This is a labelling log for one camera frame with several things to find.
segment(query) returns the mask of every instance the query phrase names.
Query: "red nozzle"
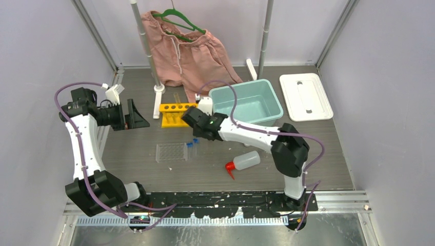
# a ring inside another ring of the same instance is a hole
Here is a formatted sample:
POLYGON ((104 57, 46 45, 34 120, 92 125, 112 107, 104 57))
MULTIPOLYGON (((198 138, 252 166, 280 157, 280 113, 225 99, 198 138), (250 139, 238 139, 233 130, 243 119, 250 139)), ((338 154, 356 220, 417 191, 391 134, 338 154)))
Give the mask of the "red nozzle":
POLYGON ((234 179, 234 176, 231 173, 231 170, 235 169, 234 163, 232 161, 230 161, 229 163, 227 163, 225 165, 225 169, 227 170, 227 172, 231 176, 231 178, 234 179))

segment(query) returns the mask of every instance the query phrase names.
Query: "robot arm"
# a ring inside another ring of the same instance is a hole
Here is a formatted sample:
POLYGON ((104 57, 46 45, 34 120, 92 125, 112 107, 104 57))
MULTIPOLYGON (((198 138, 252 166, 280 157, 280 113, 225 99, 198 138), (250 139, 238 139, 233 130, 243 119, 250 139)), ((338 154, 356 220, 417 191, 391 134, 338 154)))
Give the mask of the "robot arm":
MULTIPOLYGON (((69 102, 62 109, 71 118, 80 131, 86 172, 93 187, 93 192, 104 204, 109 207, 138 199, 146 199, 143 187, 138 183, 123 184, 123 182, 106 171, 98 151, 97 128, 98 126, 111 126, 115 131, 134 128, 149 127, 134 106, 133 100, 128 100, 129 114, 123 115, 122 105, 119 103, 118 94, 120 87, 115 86, 108 90, 111 102, 108 107, 96 106, 96 93, 89 89, 78 88, 71 91, 73 102, 69 102)), ((78 147, 78 138, 71 125, 60 114, 62 121, 68 129, 74 153, 73 182, 65 186, 67 196, 88 216, 93 216, 104 211, 89 195, 82 171, 82 161, 78 147)))
MULTIPOLYGON (((182 116, 182 120, 193 128, 195 137, 237 141, 272 153, 276 168, 284 175, 284 193, 289 198, 287 204, 295 209, 303 207, 305 187, 302 184, 302 171, 309 151, 309 145, 304 139, 245 130, 235 126, 226 114, 208 115, 199 108, 189 108, 182 116)), ((241 123, 246 127, 266 132, 298 133, 294 126, 287 123, 280 128, 241 123)))

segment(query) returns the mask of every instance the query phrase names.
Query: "white lid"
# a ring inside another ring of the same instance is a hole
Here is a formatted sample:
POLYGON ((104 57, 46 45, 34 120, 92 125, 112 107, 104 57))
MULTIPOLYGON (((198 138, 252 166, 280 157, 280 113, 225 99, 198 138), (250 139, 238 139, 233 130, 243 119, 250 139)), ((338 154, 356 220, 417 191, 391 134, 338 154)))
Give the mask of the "white lid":
POLYGON ((320 78, 315 73, 284 74, 281 88, 293 121, 331 119, 334 115, 320 78))

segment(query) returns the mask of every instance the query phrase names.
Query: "gray table surface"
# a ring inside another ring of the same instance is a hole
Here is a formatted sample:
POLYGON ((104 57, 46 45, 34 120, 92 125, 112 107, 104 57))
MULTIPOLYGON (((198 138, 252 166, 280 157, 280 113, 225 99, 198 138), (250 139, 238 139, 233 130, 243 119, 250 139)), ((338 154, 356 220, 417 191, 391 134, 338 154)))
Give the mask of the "gray table surface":
MULTIPOLYGON (((243 81, 250 81, 245 67, 236 67, 235 70, 243 81)), ((353 189, 333 121, 292 122, 288 116, 279 77, 295 73, 317 73, 317 70, 314 66, 264 68, 264 78, 272 83, 284 109, 284 116, 276 121, 275 126, 288 122, 300 133, 316 136, 324 142, 326 153, 308 170, 307 183, 320 179, 320 190, 353 189)), ((149 128, 109 132, 103 162, 106 169, 124 183, 138 181, 147 192, 283 190, 283 175, 276 170, 272 156, 254 147, 244 147, 238 142, 201 139, 197 157, 192 160, 157 163, 157 144, 192 141, 192 129, 161 128, 161 119, 152 119, 154 82, 149 69, 126 70, 122 84, 125 87, 121 94, 124 112, 127 112, 127 99, 133 98, 139 112, 151 124, 149 128), (225 164, 253 150, 259 152, 261 163, 249 169, 234 171, 235 180, 232 180, 225 170, 225 164)), ((162 103, 174 103, 174 92, 179 94, 181 102, 187 102, 182 87, 166 87, 162 103)), ((320 146, 311 140, 307 142, 310 145, 310 161, 319 154, 320 146)))

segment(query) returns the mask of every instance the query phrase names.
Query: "test tube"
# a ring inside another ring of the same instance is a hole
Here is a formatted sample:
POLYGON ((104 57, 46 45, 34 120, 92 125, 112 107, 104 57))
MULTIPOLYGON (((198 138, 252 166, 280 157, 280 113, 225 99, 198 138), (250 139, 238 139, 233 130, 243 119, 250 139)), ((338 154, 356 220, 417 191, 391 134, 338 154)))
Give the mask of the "test tube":
POLYGON ((192 158, 192 150, 193 150, 193 143, 188 142, 187 143, 187 160, 190 160, 192 158))
POLYGON ((193 139, 193 156, 196 157, 198 155, 198 145, 200 144, 200 140, 197 138, 193 139))
POLYGON ((177 93, 177 92, 174 92, 174 98, 175 98, 175 103, 176 103, 176 104, 180 104, 180 103, 181 103, 181 101, 180 101, 180 97, 178 96, 178 93, 177 93))

